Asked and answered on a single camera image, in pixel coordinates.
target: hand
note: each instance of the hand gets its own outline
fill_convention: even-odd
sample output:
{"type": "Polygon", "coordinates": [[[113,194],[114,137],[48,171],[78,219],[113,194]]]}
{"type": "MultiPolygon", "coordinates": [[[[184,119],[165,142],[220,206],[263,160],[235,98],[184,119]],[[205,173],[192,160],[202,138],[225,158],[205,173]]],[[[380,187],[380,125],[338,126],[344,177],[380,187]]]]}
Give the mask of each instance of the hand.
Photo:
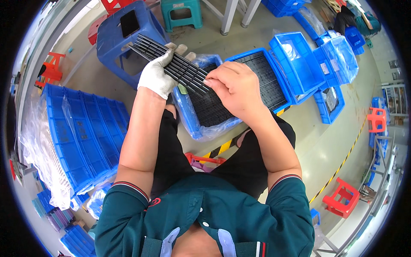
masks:
{"type": "Polygon", "coordinates": [[[264,106],[257,75],[245,64],[225,62],[208,73],[204,83],[221,99],[224,107],[248,125],[264,106]]]}
{"type": "MultiPolygon", "coordinates": [[[[165,46],[168,48],[167,52],[163,56],[152,60],[144,67],[137,90],[141,86],[146,87],[167,100],[173,88],[178,85],[178,82],[164,73],[164,67],[171,62],[174,52],[183,55],[184,52],[187,51],[187,46],[181,44],[177,47],[174,43],[168,43],[165,46]]],[[[195,57],[196,54],[193,52],[185,56],[189,61],[194,60],[195,57]]]]}

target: white work glove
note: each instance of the white work glove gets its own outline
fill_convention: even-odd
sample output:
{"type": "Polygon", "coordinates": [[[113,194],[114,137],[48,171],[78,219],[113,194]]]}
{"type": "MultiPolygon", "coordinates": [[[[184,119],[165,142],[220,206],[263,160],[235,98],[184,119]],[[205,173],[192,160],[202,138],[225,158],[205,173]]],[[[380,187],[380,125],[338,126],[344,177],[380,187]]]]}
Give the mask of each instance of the white work glove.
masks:
{"type": "MultiPolygon", "coordinates": [[[[168,48],[167,52],[163,56],[152,60],[144,67],[137,90],[141,86],[146,87],[167,100],[173,88],[178,85],[178,82],[164,73],[164,67],[171,62],[174,52],[183,55],[184,52],[187,51],[187,46],[181,44],[177,47],[174,43],[168,43],[165,46],[168,48]]],[[[196,58],[196,54],[190,52],[185,58],[192,61],[196,58]]]]}

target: smartphone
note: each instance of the smartphone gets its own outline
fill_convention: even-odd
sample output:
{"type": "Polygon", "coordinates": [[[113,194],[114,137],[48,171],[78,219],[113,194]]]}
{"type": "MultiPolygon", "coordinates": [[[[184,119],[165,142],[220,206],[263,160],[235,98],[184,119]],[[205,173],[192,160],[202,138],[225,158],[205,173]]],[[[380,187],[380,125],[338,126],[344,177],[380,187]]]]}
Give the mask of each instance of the smartphone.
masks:
{"type": "Polygon", "coordinates": [[[134,32],[140,29],[140,24],[137,21],[136,12],[134,10],[129,11],[120,18],[121,31],[123,32],[123,38],[129,37],[134,32]]]}

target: fingernail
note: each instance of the fingernail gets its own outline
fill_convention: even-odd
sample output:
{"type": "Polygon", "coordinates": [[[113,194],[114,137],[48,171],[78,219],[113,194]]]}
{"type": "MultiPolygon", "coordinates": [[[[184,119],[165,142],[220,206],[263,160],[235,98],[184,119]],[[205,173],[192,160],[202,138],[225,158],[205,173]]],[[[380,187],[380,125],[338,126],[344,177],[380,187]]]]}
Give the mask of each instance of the fingernail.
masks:
{"type": "Polygon", "coordinates": [[[211,87],[211,82],[207,79],[203,80],[204,85],[211,87]]]}

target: yellow and black hazard tape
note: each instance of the yellow and black hazard tape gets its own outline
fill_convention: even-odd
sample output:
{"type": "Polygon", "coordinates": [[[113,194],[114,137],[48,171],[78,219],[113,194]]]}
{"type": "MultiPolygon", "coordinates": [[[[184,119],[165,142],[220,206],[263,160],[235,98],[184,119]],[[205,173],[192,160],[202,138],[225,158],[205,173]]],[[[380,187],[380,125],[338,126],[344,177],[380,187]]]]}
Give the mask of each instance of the yellow and black hazard tape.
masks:
{"type": "MultiPolygon", "coordinates": [[[[283,114],[286,110],[290,109],[290,107],[291,106],[288,106],[288,107],[280,110],[279,112],[277,112],[276,113],[277,116],[280,116],[281,114],[283,114]]],[[[214,149],[211,152],[207,153],[203,157],[205,157],[205,158],[214,158],[214,157],[218,156],[219,154],[221,154],[222,152],[228,150],[230,147],[235,146],[235,138],[230,139],[229,141],[227,141],[224,144],[220,145],[219,147],[217,147],[216,149],[214,149]]]]}
{"type": "Polygon", "coordinates": [[[328,180],[328,182],[325,184],[325,186],[323,186],[323,188],[321,188],[321,190],[309,201],[309,203],[311,203],[312,201],[314,201],[314,199],[316,199],[323,191],[324,189],[328,186],[328,184],[333,180],[333,178],[335,178],[335,176],[337,175],[337,173],[340,171],[341,167],[344,165],[345,161],[348,159],[348,157],[350,156],[352,150],[354,149],[354,146],[356,145],[358,138],[360,137],[361,132],[363,131],[364,125],[367,122],[367,116],[365,116],[365,120],[363,122],[363,125],[361,126],[360,129],[360,133],[358,133],[358,136],[356,138],[356,140],[354,141],[353,146],[351,147],[350,151],[348,152],[347,156],[345,157],[344,161],[342,162],[342,164],[339,166],[339,168],[337,169],[337,171],[334,173],[334,175],[328,180]]]}

